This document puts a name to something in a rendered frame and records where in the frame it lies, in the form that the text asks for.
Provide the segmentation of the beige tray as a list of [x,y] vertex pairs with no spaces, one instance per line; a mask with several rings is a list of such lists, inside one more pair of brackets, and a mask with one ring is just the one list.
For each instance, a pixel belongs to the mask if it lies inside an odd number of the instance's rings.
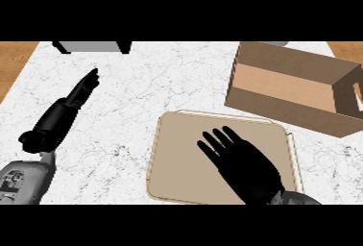
[[217,168],[198,147],[202,134],[231,127],[273,162],[285,188],[304,190],[294,136],[269,119],[200,111],[169,111],[160,117],[146,176],[152,198],[183,204],[239,205]]

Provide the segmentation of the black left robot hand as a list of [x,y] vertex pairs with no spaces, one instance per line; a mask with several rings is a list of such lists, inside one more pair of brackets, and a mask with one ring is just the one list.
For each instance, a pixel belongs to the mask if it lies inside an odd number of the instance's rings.
[[92,96],[92,91],[99,86],[98,78],[98,69],[95,68],[74,86],[68,96],[55,101],[33,130],[20,136],[18,141],[27,153],[49,153],[58,148],[70,132],[79,110]]

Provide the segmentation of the brown cardboard box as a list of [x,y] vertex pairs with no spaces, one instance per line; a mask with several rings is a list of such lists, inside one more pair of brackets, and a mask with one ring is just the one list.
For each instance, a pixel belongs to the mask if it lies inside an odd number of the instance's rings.
[[363,131],[363,66],[259,41],[236,49],[226,106],[335,137]]

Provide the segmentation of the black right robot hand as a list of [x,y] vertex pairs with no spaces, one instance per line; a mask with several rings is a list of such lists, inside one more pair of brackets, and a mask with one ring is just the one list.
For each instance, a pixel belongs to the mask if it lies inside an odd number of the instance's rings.
[[202,133],[198,147],[217,167],[236,196],[247,205],[269,205],[282,194],[281,175],[259,148],[228,127]]

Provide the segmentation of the grey and black appliance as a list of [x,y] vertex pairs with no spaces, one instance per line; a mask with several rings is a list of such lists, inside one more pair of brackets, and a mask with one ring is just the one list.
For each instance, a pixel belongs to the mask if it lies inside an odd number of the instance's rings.
[[130,52],[130,41],[55,41],[53,47],[62,54],[73,52]]

